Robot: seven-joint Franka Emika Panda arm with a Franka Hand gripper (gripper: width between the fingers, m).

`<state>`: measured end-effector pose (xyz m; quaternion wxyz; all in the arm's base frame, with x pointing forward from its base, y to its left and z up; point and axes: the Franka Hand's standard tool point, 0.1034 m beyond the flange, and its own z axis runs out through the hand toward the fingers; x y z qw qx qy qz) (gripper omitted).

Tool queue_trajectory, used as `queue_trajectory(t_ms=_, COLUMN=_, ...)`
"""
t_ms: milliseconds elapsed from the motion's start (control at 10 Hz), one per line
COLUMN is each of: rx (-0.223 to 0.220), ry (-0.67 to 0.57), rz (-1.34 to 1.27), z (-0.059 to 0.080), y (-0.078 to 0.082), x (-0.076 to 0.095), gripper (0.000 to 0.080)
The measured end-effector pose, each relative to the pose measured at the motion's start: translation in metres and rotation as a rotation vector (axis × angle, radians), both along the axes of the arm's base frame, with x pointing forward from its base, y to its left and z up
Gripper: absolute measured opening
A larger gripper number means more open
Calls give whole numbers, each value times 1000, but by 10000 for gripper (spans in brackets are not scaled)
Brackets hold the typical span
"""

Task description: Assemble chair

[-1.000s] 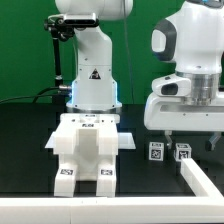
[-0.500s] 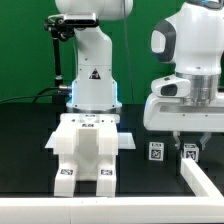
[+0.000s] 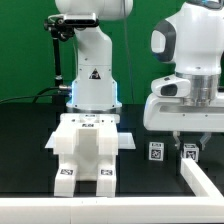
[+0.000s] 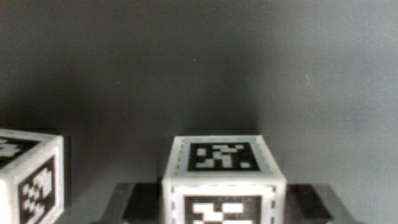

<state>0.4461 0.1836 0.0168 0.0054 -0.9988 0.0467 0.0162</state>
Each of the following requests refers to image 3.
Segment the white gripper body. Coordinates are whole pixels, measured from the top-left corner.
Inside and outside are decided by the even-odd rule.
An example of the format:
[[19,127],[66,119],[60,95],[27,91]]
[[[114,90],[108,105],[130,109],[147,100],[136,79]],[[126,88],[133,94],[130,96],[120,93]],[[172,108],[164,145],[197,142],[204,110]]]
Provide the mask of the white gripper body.
[[147,98],[143,124],[150,131],[224,132],[224,93],[208,106],[186,106],[181,98]]

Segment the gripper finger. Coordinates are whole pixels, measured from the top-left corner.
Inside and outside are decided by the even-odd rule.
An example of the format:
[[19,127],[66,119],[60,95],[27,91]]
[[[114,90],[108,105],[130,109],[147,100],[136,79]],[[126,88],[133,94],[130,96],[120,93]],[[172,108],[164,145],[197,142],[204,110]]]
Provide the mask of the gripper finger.
[[201,150],[204,150],[206,147],[207,142],[210,140],[212,136],[211,132],[205,132],[202,137],[200,138],[199,142],[200,142],[200,146],[201,146]]
[[177,148],[177,150],[179,150],[181,147],[180,132],[173,131],[173,138],[175,140],[175,147]]

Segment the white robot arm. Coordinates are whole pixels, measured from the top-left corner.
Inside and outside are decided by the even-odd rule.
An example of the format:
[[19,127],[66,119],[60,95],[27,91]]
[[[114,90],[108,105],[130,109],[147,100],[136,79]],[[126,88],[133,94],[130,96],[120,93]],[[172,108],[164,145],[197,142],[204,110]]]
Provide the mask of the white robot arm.
[[[69,108],[118,108],[111,74],[112,41],[101,20],[129,15],[133,0],[55,0],[59,38],[78,41],[78,72]],[[224,1],[187,0],[160,21],[151,36],[153,56],[173,63],[175,73],[151,84],[143,124],[150,131],[224,132],[224,93],[218,91],[224,54]]]

